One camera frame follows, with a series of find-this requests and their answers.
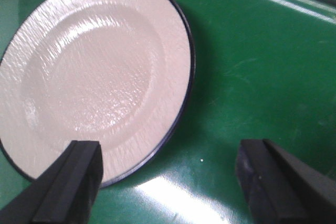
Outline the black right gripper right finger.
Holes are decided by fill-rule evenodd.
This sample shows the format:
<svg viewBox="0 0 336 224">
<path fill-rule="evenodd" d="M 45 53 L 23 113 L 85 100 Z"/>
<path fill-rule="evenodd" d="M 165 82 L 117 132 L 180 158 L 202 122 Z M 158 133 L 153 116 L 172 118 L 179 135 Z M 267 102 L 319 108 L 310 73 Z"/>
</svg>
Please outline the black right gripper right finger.
<svg viewBox="0 0 336 224">
<path fill-rule="evenodd" d="M 235 172 L 255 223 L 335 223 L 335 181 L 271 140 L 241 140 Z"/>
</svg>

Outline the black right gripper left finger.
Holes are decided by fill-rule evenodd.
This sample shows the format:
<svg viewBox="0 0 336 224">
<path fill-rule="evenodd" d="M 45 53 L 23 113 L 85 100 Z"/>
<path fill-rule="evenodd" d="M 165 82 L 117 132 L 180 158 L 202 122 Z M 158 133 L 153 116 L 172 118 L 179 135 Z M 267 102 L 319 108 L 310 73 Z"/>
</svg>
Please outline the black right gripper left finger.
<svg viewBox="0 0 336 224">
<path fill-rule="evenodd" d="M 1 209 L 1 223 L 88 223 L 102 177 L 100 143 L 72 141 Z"/>
</svg>

